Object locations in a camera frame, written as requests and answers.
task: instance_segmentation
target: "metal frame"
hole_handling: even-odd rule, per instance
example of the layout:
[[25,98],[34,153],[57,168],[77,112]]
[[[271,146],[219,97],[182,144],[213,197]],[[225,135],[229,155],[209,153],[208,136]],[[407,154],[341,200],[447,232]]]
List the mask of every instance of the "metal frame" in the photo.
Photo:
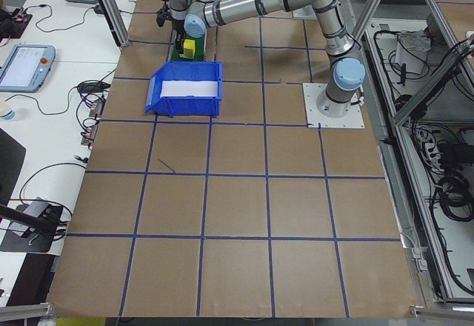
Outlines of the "metal frame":
[[54,305],[50,302],[38,305],[0,307],[0,322],[51,316],[53,311]]
[[361,17],[354,27],[353,37],[356,41],[361,41],[370,19],[373,17],[377,7],[380,5],[380,1],[381,0],[367,0]]
[[116,0],[97,0],[104,11],[105,19],[112,33],[113,39],[118,47],[130,45],[127,28],[121,17],[119,6]]
[[456,324],[473,325],[474,313],[469,311],[454,311],[452,309],[426,309],[415,307],[415,315],[422,322],[455,322]]

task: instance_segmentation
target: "blue tape line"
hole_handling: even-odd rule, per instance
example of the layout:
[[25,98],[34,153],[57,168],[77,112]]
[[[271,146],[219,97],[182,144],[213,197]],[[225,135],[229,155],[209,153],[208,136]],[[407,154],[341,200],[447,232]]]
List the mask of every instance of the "blue tape line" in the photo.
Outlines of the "blue tape line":
[[265,96],[265,67],[264,67],[264,50],[263,35],[261,29],[261,19],[258,19],[258,32],[260,35],[260,68],[261,68],[261,94],[263,104],[263,120],[264,120],[264,159],[265,159],[265,194],[267,197],[267,232],[268,232],[268,265],[269,265],[269,277],[270,277],[270,304],[272,308],[272,317],[276,317],[275,307],[275,285],[273,282],[273,253],[272,253],[272,226],[270,220],[270,190],[269,190],[269,179],[268,179],[268,140],[267,140],[267,105]]
[[262,48],[264,50],[306,50],[307,52],[309,52],[311,50],[326,51],[324,48],[312,48],[312,47],[254,46],[254,45],[251,45],[251,44],[246,44],[245,47],[246,48]]
[[133,43],[143,43],[143,44],[164,44],[164,45],[169,45],[169,42],[153,42],[153,41],[141,41],[138,39],[131,39],[130,42]]
[[138,224],[140,222],[140,214],[141,214],[141,208],[143,205],[143,199],[144,199],[144,193],[145,189],[147,186],[147,173],[150,168],[150,161],[151,161],[151,155],[153,151],[153,143],[155,141],[155,134],[156,134],[156,127],[157,127],[157,122],[154,123],[153,125],[153,132],[151,135],[151,140],[150,140],[150,147],[148,149],[148,157],[147,157],[147,165],[145,167],[145,173],[144,173],[144,178],[143,178],[143,184],[141,186],[141,194],[140,194],[140,200],[138,203],[138,210],[136,213],[136,219],[135,219],[135,227],[133,228],[133,238],[132,238],[132,246],[130,248],[130,256],[128,258],[128,266],[127,266],[127,274],[125,276],[125,283],[124,283],[124,289],[122,293],[122,298],[121,298],[121,304],[120,304],[120,311],[118,312],[119,316],[122,316],[124,312],[124,306],[125,306],[125,299],[127,298],[127,290],[128,290],[128,282],[130,280],[130,272],[132,270],[132,261],[133,261],[133,253],[135,251],[135,243],[136,243],[136,235],[138,232]]
[[344,311],[346,313],[346,317],[349,318],[349,305],[347,303],[347,295],[346,295],[346,287],[344,285],[344,275],[342,273],[342,265],[341,265],[341,255],[339,253],[339,246],[337,241],[337,231],[336,231],[336,223],[334,221],[334,211],[333,211],[333,203],[331,201],[331,192],[329,186],[329,179],[327,178],[327,166],[326,166],[326,156],[324,155],[324,143],[323,143],[323,136],[321,132],[321,124],[318,127],[318,137],[319,137],[319,144],[321,147],[321,158],[323,162],[323,172],[324,172],[324,180],[326,182],[326,194],[327,194],[327,202],[329,205],[329,212],[331,217],[331,226],[333,228],[333,236],[334,236],[334,247],[336,249],[336,259],[338,263],[338,272],[339,272],[339,281],[341,282],[341,292],[342,292],[342,299],[344,302]]
[[436,4],[474,5],[474,2],[437,1]]
[[204,258],[204,234],[206,230],[207,190],[209,187],[210,151],[213,137],[213,126],[211,124],[209,125],[209,130],[207,132],[206,178],[204,181],[204,201],[202,205],[201,244],[199,246],[198,297],[196,303],[196,316],[201,315],[202,260]]
[[131,76],[114,76],[113,80],[150,80],[150,78],[136,78],[136,77],[131,77]]
[[[86,174],[145,174],[145,172],[124,170],[86,170]],[[383,176],[293,176],[279,174],[232,174],[232,173],[188,173],[188,172],[147,172],[149,176],[221,176],[230,178],[269,178],[269,179],[329,179],[329,180],[385,180]]]
[[162,235],[153,233],[68,233],[68,237],[76,238],[123,238],[123,239],[213,239],[221,241],[307,241],[307,242],[397,242],[397,238],[379,237],[306,237],[306,236],[201,236],[201,235]]

